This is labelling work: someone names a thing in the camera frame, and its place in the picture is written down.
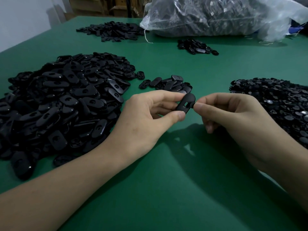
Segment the hand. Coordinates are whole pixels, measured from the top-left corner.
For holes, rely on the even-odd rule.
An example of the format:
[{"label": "hand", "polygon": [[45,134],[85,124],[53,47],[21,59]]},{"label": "hand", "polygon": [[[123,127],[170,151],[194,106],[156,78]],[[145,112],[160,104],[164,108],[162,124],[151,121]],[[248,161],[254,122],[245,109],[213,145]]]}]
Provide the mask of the hand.
[{"label": "hand", "polygon": [[250,163],[263,172],[267,162],[279,155],[279,147],[299,145],[250,95],[213,93],[201,97],[193,108],[209,134],[219,125],[225,127]]},{"label": "hand", "polygon": [[125,152],[133,163],[148,153],[173,124],[184,120],[185,112],[174,111],[183,97],[182,93],[164,90],[133,95],[105,142],[113,150]]}]

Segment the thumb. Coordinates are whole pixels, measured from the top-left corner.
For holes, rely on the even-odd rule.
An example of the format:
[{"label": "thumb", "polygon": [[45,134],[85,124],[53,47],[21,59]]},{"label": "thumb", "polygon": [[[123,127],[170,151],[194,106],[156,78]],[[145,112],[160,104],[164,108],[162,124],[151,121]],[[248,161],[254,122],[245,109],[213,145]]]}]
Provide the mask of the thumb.
[{"label": "thumb", "polygon": [[231,118],[233,117],[233,113],[208,104],[195,103],[193,109],[203,118],[214,121],[223,126],[228,125],[228,123],[231,121]]},{"label": "thumb", "polygon": [[161,130],[166,132],[173,124],[177,122],[181,122],[185,119],[185,112],[183,111],[172,111],[168,113],[167,115],[156,119],[157,122],[159,122],[159,125],[161,127]]}]

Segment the right hand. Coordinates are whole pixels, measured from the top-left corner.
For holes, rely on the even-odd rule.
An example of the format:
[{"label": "right hand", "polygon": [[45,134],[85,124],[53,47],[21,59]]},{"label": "right hand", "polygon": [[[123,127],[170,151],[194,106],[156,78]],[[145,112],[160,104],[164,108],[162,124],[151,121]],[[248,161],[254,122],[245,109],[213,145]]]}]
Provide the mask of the right hand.
[{"label": "right hand", "polygon": [[263,172],[282,148],[299,145],[250,95],[213,93],[198,99],[193,109],[209,134],[225,127],[249,162]]}]

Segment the plastic bag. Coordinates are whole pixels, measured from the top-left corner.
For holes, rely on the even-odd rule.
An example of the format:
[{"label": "plastic bag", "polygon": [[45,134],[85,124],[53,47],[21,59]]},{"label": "plastic bag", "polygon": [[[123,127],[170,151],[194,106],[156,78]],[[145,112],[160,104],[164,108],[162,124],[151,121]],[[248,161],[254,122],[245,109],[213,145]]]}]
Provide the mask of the plastic bag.
[{"label": "plastic bag", "polygon": [[280,41],[291,19],[308,22],[308,8],[292,0],[152,0],[140,26],[165,37],[249,35]]}]

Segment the forearm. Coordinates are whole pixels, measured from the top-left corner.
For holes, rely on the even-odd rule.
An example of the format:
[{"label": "forearm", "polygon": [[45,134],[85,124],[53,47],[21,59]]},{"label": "forearm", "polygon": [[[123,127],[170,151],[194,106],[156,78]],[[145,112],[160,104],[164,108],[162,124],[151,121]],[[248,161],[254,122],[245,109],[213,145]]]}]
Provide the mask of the forearm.
[{"label": "forearm", "polygon": [[58,229],[125,167],[116,152],[101,144],[88,154],[1,194],[0,230]]},{"label": "forearm", "polygon": [[308,150],[293,139],[287,144],[280,142],[280,148],[266,173],[308,212]]}]

